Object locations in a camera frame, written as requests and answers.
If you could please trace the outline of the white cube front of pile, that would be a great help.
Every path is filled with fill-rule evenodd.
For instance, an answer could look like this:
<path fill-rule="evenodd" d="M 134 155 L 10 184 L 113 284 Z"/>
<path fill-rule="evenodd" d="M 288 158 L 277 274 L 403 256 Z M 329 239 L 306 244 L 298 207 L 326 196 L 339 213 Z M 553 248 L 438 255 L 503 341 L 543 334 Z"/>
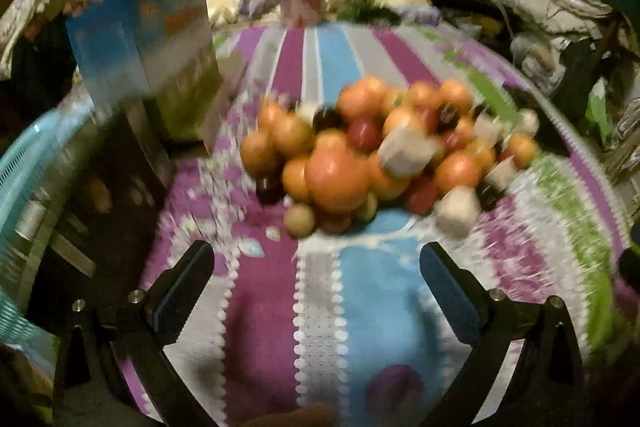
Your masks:
<path fill-rule="evenodd" d="M 442 233 L 463 239 L 471 233 L 480 215 L 480 201 L 471 187 L 456 186 L 436 202 L 434 213 Z"/>

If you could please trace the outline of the white cube of pile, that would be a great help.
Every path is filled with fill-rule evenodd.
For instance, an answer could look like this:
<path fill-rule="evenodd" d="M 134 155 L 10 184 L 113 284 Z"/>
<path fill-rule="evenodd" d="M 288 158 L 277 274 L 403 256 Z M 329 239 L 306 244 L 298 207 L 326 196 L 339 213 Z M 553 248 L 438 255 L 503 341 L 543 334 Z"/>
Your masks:
<path fill-rule="evenodd" d="M 456 186 L 436 202 L 434 213 L 442 233 L 463 239 L 471 233 L 480 215 L 480 201 L 471 187 Z"/>
<path fill-rule="evenodd" d="M 398 127 L 383 139 L 378 161 L 395 178 L 417 176 L 438 155 L 442 147 L 437 139 L 411 127 Z"/>

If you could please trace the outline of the striped floral bed sheet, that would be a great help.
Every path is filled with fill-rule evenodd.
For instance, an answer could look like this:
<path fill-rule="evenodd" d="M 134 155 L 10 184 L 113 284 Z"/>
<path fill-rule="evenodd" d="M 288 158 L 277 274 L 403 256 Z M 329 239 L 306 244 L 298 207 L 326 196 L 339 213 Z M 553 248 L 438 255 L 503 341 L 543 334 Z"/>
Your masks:
<path fill-rule="evenodd" d="M 627 346 L 637 300 L 615 276 L 626 211 L 596 155 L 549 102 L 542 109 L 568 155 L 541 154 L 465 239 L 442 235 L 432 217 L 384 208 L 362 228 L 296 241 L 284 231 L 284 206 L 260 205 L 242 169 L 239 142 L 268 93 L 332 103 L 364 75 L 400 87 L 454 78 L 513 117 L 508 89 L 529 82 L 500 56 L 448 25 L 254 26 L 216 35 L 215 46 L 219 56 L 243 55 L 241 90 L 213 154 L 179 165 L 142 283 L 194 239 L 213 245 L 214 276 L 166 353 L 218 424 L 324 402 L 344 425 L 371 426 L 368 384 L 397 366 L 418 377 L 419 404 L 434 405 L 468 348 L 421 277 L 420 249 L 431 241 L 513 299 L 563 298 L 586 363 L 613 361 Z"/>

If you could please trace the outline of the orange at pile right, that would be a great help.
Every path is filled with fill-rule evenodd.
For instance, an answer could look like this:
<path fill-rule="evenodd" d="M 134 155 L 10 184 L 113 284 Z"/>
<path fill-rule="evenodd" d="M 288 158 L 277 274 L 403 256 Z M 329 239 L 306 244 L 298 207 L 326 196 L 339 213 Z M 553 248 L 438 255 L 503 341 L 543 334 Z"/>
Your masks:
<path fill-rule="evenodd" d="M 539 152 L 537 142 L 526 134 L 514 133 L 506 144 L 506 153 L 514 161 L 516 168 L 528 168 Z"/>

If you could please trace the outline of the white cube left of pile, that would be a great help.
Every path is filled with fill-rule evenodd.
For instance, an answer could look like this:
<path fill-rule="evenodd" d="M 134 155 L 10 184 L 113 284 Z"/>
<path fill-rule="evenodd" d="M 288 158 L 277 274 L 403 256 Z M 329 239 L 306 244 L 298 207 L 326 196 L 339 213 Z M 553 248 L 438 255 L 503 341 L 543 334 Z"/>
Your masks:
<path fill-rule="evenodd" d="M 383 139 L 378 161 L 395 178 L 417 176 L 438 155 L 442 147 L 437 139 L 411 127 L 398 127 Z"/>

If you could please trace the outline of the light blue plastic basket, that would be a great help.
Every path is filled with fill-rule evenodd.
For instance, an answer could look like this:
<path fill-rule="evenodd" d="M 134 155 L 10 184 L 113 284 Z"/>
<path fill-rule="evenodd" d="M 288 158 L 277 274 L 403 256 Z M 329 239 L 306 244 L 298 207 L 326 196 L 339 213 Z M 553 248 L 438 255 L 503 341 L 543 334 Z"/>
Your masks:
<path fill-rule="evenodd" d="M 91 116 L 91 105 L 51 109 L 34 121 L 1 157 L 1 341 L 26 345 L 37 334 L 26 310 L 42 250 L 34 240 L 51 196 L 44 175 Z"/>

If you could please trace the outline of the black smartphone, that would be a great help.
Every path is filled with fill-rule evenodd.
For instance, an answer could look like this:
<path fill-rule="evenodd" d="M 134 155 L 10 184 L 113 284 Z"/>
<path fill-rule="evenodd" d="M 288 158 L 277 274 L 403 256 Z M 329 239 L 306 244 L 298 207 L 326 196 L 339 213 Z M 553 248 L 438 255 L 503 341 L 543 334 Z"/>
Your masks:
<path fill-rule="evenodd" d="M 544 113 L 536 98 L 528 91 L 518 87 L 506 86 L 504 90 L 509 93 L 518 109 L 530 109 L 537 115 L 539 127 L 534 138 L 541 150 L 556 156 L 570 157 L 570 150 L 565 141 L 548 115 Z"/>

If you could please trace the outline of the orange centre of pile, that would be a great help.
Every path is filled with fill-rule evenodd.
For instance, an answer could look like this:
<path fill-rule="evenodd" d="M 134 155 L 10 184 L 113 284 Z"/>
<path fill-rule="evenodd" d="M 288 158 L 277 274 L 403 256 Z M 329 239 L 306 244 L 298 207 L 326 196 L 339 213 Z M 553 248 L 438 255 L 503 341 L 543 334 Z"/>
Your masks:
<path fill-rule="evenodd" d="M 370 190 L 367 159 L 345 147 L 315 150 L 307 161 L 305 180 L 312 200 L 326 212 L 354 211 Z"/>

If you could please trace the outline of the white cube near phone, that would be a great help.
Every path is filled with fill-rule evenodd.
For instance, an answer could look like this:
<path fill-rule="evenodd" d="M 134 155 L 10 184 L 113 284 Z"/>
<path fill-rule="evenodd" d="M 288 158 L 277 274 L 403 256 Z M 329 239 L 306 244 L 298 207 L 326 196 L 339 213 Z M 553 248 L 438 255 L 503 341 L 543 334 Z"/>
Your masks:
<path fill-rule="evenodd" d="M 533 138 L 539 131 L 540 120 L 536 110 L 522 108 L 518 111 L 518 120 L 514 126 L 514 132 Z"/>

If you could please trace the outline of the red round fruit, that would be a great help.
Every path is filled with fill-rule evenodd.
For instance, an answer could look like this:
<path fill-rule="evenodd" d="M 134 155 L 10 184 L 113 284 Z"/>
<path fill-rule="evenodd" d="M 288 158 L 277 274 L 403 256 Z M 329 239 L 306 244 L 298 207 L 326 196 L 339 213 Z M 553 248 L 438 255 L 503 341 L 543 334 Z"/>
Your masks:
<path fill-rule="evenodd" d="M 347 129 L 347 142 L 365 154 L 374 152 L 382 142 L 381 127 L 375 119 L 362 117 L 352 121 Z"/>

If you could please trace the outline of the blue cardboard box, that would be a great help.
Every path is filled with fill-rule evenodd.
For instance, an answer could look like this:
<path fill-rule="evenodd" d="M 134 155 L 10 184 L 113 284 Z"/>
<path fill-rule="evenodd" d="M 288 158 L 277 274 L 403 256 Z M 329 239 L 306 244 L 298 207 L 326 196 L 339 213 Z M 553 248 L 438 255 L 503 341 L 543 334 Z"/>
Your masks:
<path fill-rule="evenodd" d="M 101 0 L 66 28 L 96 107 L 139 100 L 163 138 L 208 139 L 222 78 L 206 0 Z"/>

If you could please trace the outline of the pile of clothes right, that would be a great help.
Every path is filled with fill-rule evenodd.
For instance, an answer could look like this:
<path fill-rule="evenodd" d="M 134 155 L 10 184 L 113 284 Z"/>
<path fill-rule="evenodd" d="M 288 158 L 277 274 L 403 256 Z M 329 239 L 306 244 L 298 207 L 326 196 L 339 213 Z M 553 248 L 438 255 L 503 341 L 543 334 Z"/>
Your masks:
<path fill-rule="evenodd" d="M 566 72 L 561 54 L 574 42 L 603 37 L 612 9 L 600 0 L 500 0 L 520 18 L 510 51 L 513 63 L 545 95 L 560 87 Z"/>

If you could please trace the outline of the white cloth on left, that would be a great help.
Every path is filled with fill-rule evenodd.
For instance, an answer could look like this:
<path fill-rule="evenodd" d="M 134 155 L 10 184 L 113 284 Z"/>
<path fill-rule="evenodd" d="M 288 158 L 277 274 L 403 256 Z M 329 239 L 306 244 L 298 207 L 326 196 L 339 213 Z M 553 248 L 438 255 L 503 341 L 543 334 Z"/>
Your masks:
<path fill-rule="evenodd" d="M 1 79 L 11 77 L 12 55 L 18 37 L 35 15 L 42 14 L 50 0 L 13 0 L 0 20 Z"/>

